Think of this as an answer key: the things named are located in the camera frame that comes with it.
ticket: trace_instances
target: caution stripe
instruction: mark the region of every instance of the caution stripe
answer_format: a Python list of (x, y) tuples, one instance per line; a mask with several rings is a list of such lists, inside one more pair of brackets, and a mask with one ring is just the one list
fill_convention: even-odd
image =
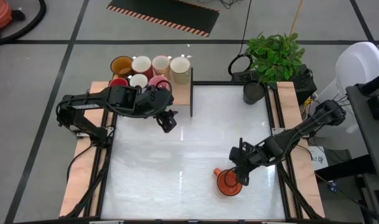
[(191, 34), (201, 35), (202, 37), (208, 37), (209, 36), (209, 33), (201, 31), (201, 30), (198, 30), (198, 29), (195, 29), (195, 28), (183, 26), (183, 25), (176, 24), (176, 23), (169, 22), (169, 21), (164, 21), (162, 19), (154, 18), (154, 17), (147, 16), (147, 15), (143, 15), (143, 14), (140, 14), (140, 13), (137, 13), (137, 12), (133, 12), (133, 11), (130, 11), (130, 10), (125, 10), (125, 9), (122, 9), (122, 8), (119, 8), (119, 7), (108, 6), (107, 9), (109, 9), (111, 11), (114, 11), (114, 12), (122, 13), (122, 14), (127, 15), (127, 16), (133, 16), (133, 17), (138, 18), (138, 19), (142, 19), (142, 20), (145, 20), (145, 21), (154, 22), (156, 24), (164, 25), (164, 26), (167, 26), (167, 27), (170, 27), (170, 28), (175, 28), (175, 29), (179, 29), (179, 30), (182, 30), (182, 31), (190, 32)]

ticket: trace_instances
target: white table surface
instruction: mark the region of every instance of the white table surface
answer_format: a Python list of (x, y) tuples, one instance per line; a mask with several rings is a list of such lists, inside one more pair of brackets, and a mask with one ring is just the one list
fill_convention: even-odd
[(194, 115), (172, 106), (177, 126), (166, 134), (156, 120), (119, 117), (102, 219), (284, 220), (275, 166), (259, 167), (234, 196), (221, 194), (213, 170), (234, 166), (239, 138), (269, 136), (266, 103), (242, 100), (242, 86), (194, 86)]

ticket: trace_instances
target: white chair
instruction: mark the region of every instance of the white chair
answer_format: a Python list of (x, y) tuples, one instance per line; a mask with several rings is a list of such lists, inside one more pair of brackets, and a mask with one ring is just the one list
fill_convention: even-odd
[[(370, 42), (353, 44), (339, 56), (335, 71), (336, 78), (316, 98), (317, 101), (323, 102), (331, 99), (344, 101), (347, 86), (366, 83), (379, 76), (379, 50)], [(317, 101), (311, 104), (311, 111), (318, 105)], [(349, 101), (341, 103), (341, 105), (346, 104), (349, 104)], [(345, 139), (351, 139), (349, 136), (352, 134), (360, 135), (351, 106), (343, 106), (343, 109), (346, 110), (347, 115), (341, 125), (324, 126), (316, 135), (335, 142), (334, 146), (330, 146), (333, 149), (348, 148), (345, 146), (347, 143)]]

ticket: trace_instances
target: robotic arm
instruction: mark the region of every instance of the robotic arm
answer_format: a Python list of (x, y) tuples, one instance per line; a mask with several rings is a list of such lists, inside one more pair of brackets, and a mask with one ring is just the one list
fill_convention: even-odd
[(270, 136), (253, 146), (243, 142), (232, 147), (229, 160), (235, 163), (233, 170), (238, 182), (247, 186), (249, 173), (259, 166), (279, 164), (298, 144), (300, 138), (318, 131), (324, 125), (337, 126), (345, 119), (345, 110), (334, 100), (327, 100), (316, 107), (316, 112), (295, 128)]
[(173, 101), (174, 97), (169, 90), (153, 85), (144, 93), (139, 88), (130, 86), (110, 86), (99, 93), (65, 95), (56, 107), (57, 121), (59, 126), (63, 125), (69, 130), (75, 126), (78, 128), (75, 132), (87, 133), (93, 145), (103, 147), (108, 144), (108, 132), (86, 119), (85, 110), (104, 108), (129, 118), (152, 116), (163, 131), (168, 133), (177, 124), (174, 119), (176, 112), (165, 111)]

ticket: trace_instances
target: orange cup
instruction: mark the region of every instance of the orange cup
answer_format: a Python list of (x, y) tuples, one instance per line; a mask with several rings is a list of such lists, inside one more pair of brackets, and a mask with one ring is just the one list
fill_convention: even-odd
[(242, 188), (242, 184), (237, 182), (236, 174), (233, 170), (214, 169), (214, 174), (217, 176), (217, 187), (226, 196), (237, 195)]
[(132, 64), (133, 60), (130, 57), (116, 57), (110, 64), (110, 70), (112, 70), (112, 72), (117, 74), (120, 78), (125, 78), (128, 75), (133, 74), (133, 69), (131, 68)]

